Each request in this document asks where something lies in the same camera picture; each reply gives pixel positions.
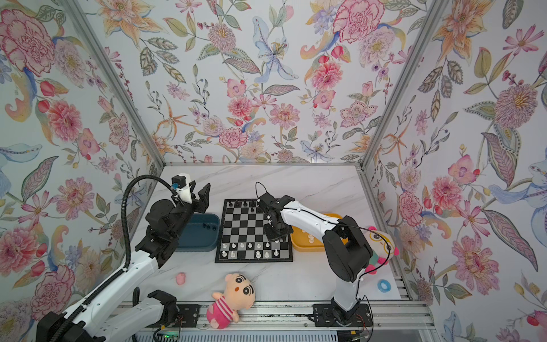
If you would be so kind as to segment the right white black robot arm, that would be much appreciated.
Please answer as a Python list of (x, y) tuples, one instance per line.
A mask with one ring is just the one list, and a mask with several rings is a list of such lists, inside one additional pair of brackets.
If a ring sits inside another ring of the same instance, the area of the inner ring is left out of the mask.
[(269, 241), (289, 236), (295, 227), (322, 241), (330, 269), (338, 278), (332, 299), (334, 309), (345, 316), (354, 314), (358, 307), (358, 278), (373, 256), (356, 221), (349, 216), (335, 221), (288, 195), (276, 199), (265, 192), (257, 204), (266, 217), (264, 233)]

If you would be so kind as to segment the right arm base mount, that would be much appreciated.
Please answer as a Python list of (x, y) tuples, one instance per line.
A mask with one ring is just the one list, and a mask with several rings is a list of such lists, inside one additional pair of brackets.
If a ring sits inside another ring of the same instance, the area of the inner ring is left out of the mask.
[(373, 315), (367, 304), (357, 303), (349, 312), (345, 312), (335, 303), (314, 304), (309, 319), (315, 327), (342, 328), (356, 327), (369, 328), (373, 326)]

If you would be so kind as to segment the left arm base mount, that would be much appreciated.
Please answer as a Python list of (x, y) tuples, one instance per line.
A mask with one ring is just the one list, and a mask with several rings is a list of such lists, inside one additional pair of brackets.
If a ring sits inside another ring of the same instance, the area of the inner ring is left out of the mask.
[(159, 319), (155, 319), (147, 328), (196, 328), (200, 308), (198, 304), (178, 304), (177, 309), (163, 309)]

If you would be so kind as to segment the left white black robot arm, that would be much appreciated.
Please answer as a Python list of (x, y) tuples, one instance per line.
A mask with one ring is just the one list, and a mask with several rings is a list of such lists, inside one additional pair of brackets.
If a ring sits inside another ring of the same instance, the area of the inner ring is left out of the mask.
[(139, 304), (113, 315), (115, 309), (146, 279), (160, 270), (179, 246), (182, 233), (192, 216), (209, 207), (211, 185), (195, 192), (196, 183), (189, 176), (174, 176), (171, 182), (143, 175), (127, 186), (121, 204), (123, 233), (128, 233), (127, 202), (133, 186), (141, 180), (154, 179), (171, 193), (170, 199), (154, 203), (145, 219), (145, 237), (112, 275), (62, 313), (50, 312), (37, 325), (37, 341), (124, 341), (150, 325), (167, 326), (179, 319), (175, 296), (155, 290)]

